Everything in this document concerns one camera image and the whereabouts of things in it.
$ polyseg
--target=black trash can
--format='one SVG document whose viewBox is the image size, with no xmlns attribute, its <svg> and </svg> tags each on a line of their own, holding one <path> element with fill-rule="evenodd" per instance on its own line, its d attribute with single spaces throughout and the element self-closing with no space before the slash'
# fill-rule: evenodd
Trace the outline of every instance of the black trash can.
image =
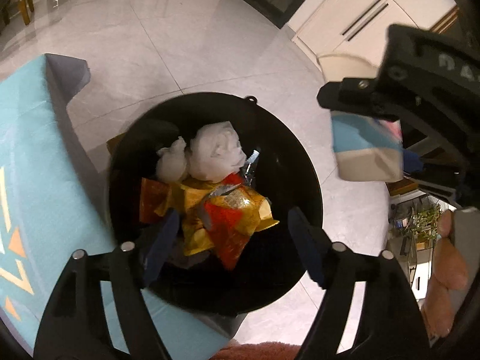
<svg viewBox="0 0 480 360">
<path fill-rule="evenodd" d="M 112 157 L 109 209 L 119 243 L 140 235 L 140 178 L 153 178 L 156 154 L 179 136 L 187 143 L 207 124 L 230 121 L 243 151 L 260 151 L 256 190 L 272 202 L 280 223 L 255 233 L 236 268 L 225 271 L 215 256 L 190 269 L 166 263 L 150 287 L 165 301 L 189 311 L 236 316 L 264 307 L 287 293 L 305 269 L 287 229 L 287 212 L 299 206 L 322 227 L 322 196 L 315 169 L 294 134 L 275 116 L 245 99 L 225 93 L 192 93 L 172 98 L 141 116 Z"/>
</svg>

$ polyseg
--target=person's hand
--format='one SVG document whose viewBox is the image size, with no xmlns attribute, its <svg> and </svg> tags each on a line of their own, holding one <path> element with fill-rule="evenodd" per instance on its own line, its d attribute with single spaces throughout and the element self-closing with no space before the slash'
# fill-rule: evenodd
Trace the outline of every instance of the person's hand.
<svg viewBox="0 0 480 360">
<path fill-rule="evenodd" d="M 461 290 L 467 285 L 467 265 L 460 252 L 452 245 L 448 235 L 453 230 L 454 213 L 441 214 L 437 231 L 442 236 L 433 253 L 432 275 L 421 309 L 429 338 L 445 337 L 452 329 L 454 311 L 448 290 Z"/>
</svg>

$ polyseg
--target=orange triangle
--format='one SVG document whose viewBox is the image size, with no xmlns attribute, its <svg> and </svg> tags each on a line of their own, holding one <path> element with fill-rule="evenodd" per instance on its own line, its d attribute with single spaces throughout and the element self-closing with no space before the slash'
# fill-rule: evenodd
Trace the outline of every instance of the orange triangle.
<svg viewBox="0 0 480 360">
<path fill-rule="evenodd" d="M 8 246 L 8 249 L 15 252 L 19 256 L 26 257 L 25 251 L 23 250 L 22 239 L 20 238 L 20 231 L 18 230 L 18 227 L 15 228 L 15 231 L 11 235 L 10 245 Z"/>
<path fill-rule="evenodd" d="M 11 303 L 11 300 L 9 297 L 5 298 L 5 309 L 8 311 L 15 319 L 18 321 L 21 321 L 20 315 L 18 315 L 17 310 L 15 310 L 14 305 Z"/>
</svg>

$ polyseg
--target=black cabinet handle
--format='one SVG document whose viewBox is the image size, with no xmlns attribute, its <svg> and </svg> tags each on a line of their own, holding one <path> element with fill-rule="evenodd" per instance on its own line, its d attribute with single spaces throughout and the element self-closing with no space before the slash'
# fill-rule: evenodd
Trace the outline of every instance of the black cabinet handle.
<svg viewBox="0 0 480 360">
<path fill-rule="evenodd" d="M 345 35 L 347 32 L 349 32 L 353 26 L 355 24 L 357 24 L 360 20 L 362 20 L 362 18 L 367 14 L 369 13 L 373 7 L 375 7 L 375 5 L 377 5 L 381 0 L 375 0 L 374 2 L 372 2 L 368 8 L 366 10 L 364 10 L 360 16 L 358 16 L 347 28 L 345 28 L 345 30 L 342 32 L 342 35 Z"/>
<path fill-rule="evenodd" d="M 373 12 L 370 16 L 367 17 L 367 19 L 346 39 L 347 42 L 350 42 L 353 38 L 355 38 L 358 33 L 363 30 L 368 23 L 370 23 L 373 19 L 375 19 L 380 13 L 388 7 L 388 3 L 384 3 L 380 7 L 378 7 L 375 12 Z"/>
</svg>

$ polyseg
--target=screw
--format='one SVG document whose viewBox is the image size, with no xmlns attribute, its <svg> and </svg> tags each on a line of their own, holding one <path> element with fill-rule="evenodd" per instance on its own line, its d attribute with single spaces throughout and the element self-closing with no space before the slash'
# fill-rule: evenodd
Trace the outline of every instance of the screw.
<svg viewBox="0 0 480 360">
<path fill-rule="evenodd" d="M 368 87 L 368 86 L 369 86 L 369 82 L 368 82 L 367 80 L 365 80 L 365 79 L 363 79 L 362 81 L 360 81 L 360 82 L 358 83 L 358 87 L 359 87 L 360 89 L 365 89 L 365 88 Z"/>
<path fill-rule="evenodd" d="M 132 251 L 134 248 L 135 243 L 132 241 L 127 241 L 120 245 L 120 249 L 122 249 L 122 251 Z"/>
<path fill-rule="evenodd" d="M 335 251 L 346 251 L 347 247 L 341 242 L 334 242 L 332 245 L 332 249 Z"/>
<path fill-rule="evenodd" d="M 402 81 L 409 76 L 407 71 L 400 66 L 390 66 L 388 68 L 388 75 L 395 81 Z"/>
<path fill-rule="evenodd" d="M 74 260 L 79 260 L 85 256 L 85 251 L 83 249 L 78 249 L 74 251 L 71 256 L 73 257 Z"/>
<path fill-rule="evenodd" d="M 387 260 L 392 260 L 394 256 L 393 256 L 393 253 L 390 252 L 389 250 L 384 250 L 382 252 L 382 257 Z"/>
</svg>

